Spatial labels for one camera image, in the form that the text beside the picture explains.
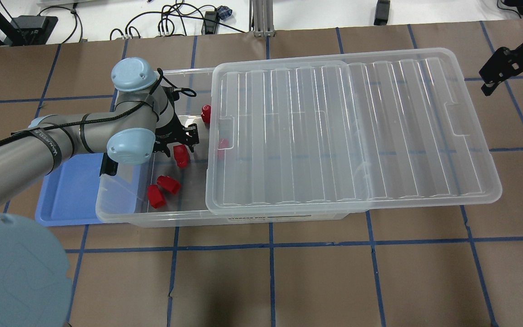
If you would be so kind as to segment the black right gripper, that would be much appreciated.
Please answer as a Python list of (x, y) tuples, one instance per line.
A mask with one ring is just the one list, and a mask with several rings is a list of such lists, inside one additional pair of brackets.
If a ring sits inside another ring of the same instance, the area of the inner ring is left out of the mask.
[(523, 44), (511, 50), (507, 47), (498, 48), (482, 66), (479, 75), (484, 84), (481, 91), (485, 96), (491, 96), (500, 83), (523, 72)]

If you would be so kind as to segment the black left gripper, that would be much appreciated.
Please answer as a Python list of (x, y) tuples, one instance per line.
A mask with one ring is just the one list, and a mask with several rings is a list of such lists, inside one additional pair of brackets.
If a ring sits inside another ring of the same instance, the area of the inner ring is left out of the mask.
[(191, 153), (194, 153), (195, 146), (199, 144), (197, 124), (185, 126), (178, 116), (174, 115), (166, 125), (155, 129), (153, 153), (164, 153), (166, 157), (170, 158), (171, 153), (168, 145), (172, 143), (184, 144)]

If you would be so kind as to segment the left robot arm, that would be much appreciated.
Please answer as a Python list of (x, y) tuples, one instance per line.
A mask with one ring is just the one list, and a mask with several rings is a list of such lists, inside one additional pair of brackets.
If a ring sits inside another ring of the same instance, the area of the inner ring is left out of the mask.
[[(168, 145), (199, 143), (195, 124), (175, 111), (181, 94), (196, 92), (167, 81), (137, 57), (110, 73), (118, 97), (112, 112), (49, 114), (0, 140), (0, 205), (81, 154), (103, 154), (116, 165), (142, 165)], [(0, 213), (0, 327), (69, 325), (70, 261), (58, 238), (30, 218)]]

